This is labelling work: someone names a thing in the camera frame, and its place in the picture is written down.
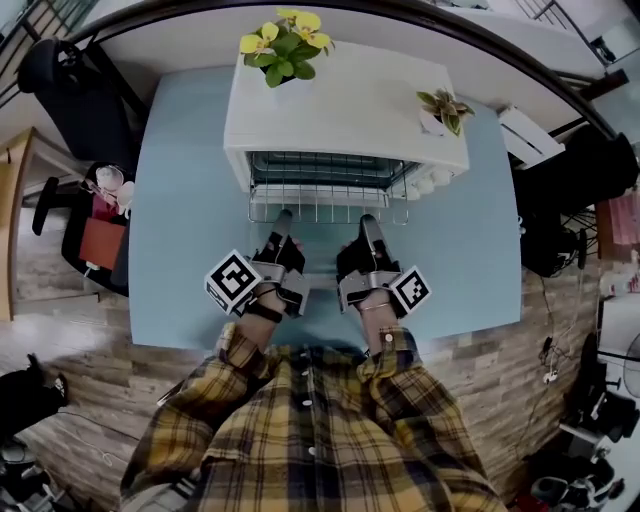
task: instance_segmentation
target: tiled floor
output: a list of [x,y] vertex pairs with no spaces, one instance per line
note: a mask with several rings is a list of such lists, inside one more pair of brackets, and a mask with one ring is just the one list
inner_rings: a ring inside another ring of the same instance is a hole
[[[79,274],[59,256],[63,220],[48,219],[47,233],[37,239],[29,231],[28,213],[23,214],[18,250],[21,298],[81,294]],[[594,326],[598,274],[596,264],[587,265],[578,322],[564,341],[565,350],[571,346],[573,354]],[[567,271],[549,279],[546,288],[559,333],[575,311],[577,274]],[[564,360],[558,380],[549,388],[543,384],[547,370],[540,366],[538,353],[550,332],[540,279],[524,272],[521,322],[433,340],[423,354],[429,370],[459,398],[478,452],[505,499],[522,483],[519,456],[557,431],[563,393],[576,374],[578,360]],[[0,371],[25,367],[30,352],[52,375],[62,371],[67,376],[71,405],[65,411],[99,425],[58,414],[24,431],[22,439],[78,495],[116,506],[126,460],[155,401],[204,354],[132,345],[128,303],[108,294],[81,309],[18,315],[12,324],[0,324]]]

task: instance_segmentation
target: chair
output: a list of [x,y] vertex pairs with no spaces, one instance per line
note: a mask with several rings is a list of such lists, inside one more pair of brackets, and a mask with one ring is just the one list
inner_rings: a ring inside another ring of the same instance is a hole
[[[75,46],[56,38],[37,42],[20,64],[18,86],[22,92],[35,94],[75,158],[100,162],[89,168],[86,178],[95,182],[98,167],[115,164],[126,181],[134,180],[140,148],[133,138],[122,98],[102,73],[85,64]],[[85,273],[87,262],[79,255],[87,219],[93,212],[93,195],[77,186],[59,190],[58,185],[56,178],[47,181],[36,207],[33,232],[41,234],[51,208],[71,208],[61,252],[74,268]],[[112,223],[128,224],[120,216]],[[122,254],[113,272],[101,268],[89,275],[98,284],[125,296],[128,232],[125,229],[119,249]]]

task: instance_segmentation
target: yellow plaid shirt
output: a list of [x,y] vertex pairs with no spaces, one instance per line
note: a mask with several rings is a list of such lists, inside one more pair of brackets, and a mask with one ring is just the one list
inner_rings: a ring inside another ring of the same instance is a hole
[[256,346],[225,326],[217,354],[151,420],[122,509],[505,510],[454,399],[411,334],[383,351]]

